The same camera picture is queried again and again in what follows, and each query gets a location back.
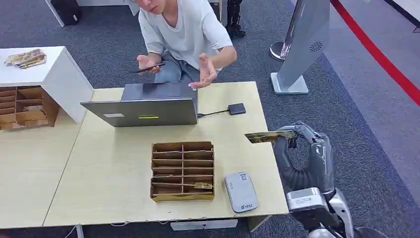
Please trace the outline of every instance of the black adapter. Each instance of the black adapter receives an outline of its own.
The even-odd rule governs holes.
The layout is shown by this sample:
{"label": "black adapter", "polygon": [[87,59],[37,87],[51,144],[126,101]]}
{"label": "black adapter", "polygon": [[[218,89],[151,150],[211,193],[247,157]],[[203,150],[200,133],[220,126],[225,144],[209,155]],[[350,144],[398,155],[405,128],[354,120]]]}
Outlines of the black adapter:
{"label": "black adapter", "polygon": [[238,104],[231,104],[231,105],[229,105],[227,107],[227,110],[224,110],[224,111],[215,112],[215,113],[209,113],[209,114],[198,113],[197,114],[197,117],[198,118],[202,118],[204,116],[209,116],[209,115],[218,114],[218,113],[224,113],[224,112],[229,112],[229,114],[231,114],[231,115],[237,115],[237,114],[246,113],[247,111],[245,110],[245,106],[244,106],[243,103],[238,103]]}

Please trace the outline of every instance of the speaker grille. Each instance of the speaker grille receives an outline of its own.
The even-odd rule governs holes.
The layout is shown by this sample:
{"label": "speaker grille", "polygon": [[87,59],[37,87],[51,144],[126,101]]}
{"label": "speaker grille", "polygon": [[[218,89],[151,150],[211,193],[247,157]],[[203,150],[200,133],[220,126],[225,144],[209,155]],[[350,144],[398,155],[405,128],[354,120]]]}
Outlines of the speaker grille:
{"label": "speaker grille", "polygon": [[320,51],[323,46],[324,44],[321,41],[317,41],[317,42],[312,43],[312,45],[309,47],[309,50],[311,52],[317,52],[317,51]]}

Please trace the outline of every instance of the red line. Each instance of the red line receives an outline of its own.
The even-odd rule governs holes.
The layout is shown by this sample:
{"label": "red line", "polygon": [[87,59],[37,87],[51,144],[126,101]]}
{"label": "red line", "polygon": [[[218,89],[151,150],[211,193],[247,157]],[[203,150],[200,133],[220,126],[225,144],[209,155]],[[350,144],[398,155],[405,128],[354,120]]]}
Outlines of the red line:
{"label": "red line", "polygon": [[382,66],[389,76],[391,76],[394,81],[400,85],[408,96],[420,106],[420,90],[380,51],[380,49],[373,43],[373,41],[366,35],[348,11],[343,7],[339,0],[331,0],[331,3],[366,50]]}

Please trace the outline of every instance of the floor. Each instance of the floor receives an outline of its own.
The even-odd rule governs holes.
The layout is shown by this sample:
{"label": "floor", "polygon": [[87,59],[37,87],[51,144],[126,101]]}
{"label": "floor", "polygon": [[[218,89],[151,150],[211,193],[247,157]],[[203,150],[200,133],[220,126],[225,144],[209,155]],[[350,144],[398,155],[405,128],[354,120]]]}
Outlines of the floor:
{"label": "floor", "polygon": [[[420,87],[420,34],[382,0],[342,0],[378,47]],[[128,7],[85,7],[79,25],[60,28],[42,0],[7,0],[0,8],[0,48],[66,46],[95,88],[148,82],[127,73],[145,53],[140,26]],[[327,133],[335,158],[335,181],[346,195],[356,227],[378,229],[390,238],[420,237],[420,109],[380,68],[331,7],[330,45],[304,74],[309,94],[276,96],[269,74],[279,63],[268,56],[284,39],[290,0],[244,1],[241,24],[247,32],[234,41],[238,61],[218,82],[256,81],[269,129],[302,120]],[[305,145],[293,151],[301,165]],[[71,227],[1,230],[14,238],[65,237]],[[290,216],[275,216],[250,234],[246,221],[224,230],[173,232],[169,225],[84,226],[86,238],[267,237],[307,234]]]}

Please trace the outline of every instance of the white t-shirt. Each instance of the white t-shirt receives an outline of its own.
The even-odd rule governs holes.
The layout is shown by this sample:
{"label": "white t-shirt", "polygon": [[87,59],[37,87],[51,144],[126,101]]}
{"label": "white t-shirt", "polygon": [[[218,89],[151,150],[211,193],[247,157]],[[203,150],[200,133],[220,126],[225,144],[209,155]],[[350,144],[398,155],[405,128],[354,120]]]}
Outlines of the white t-shirt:
{"label": "white t-shirt", "polygon": [[200,68],[199,55],[218,54],[232,41],[218,21],[208,0],[178,0],[178,22],[171,27],[163,16],[140,9],[139,22],[149,53],[163,55],[168,50],[177,60]]}

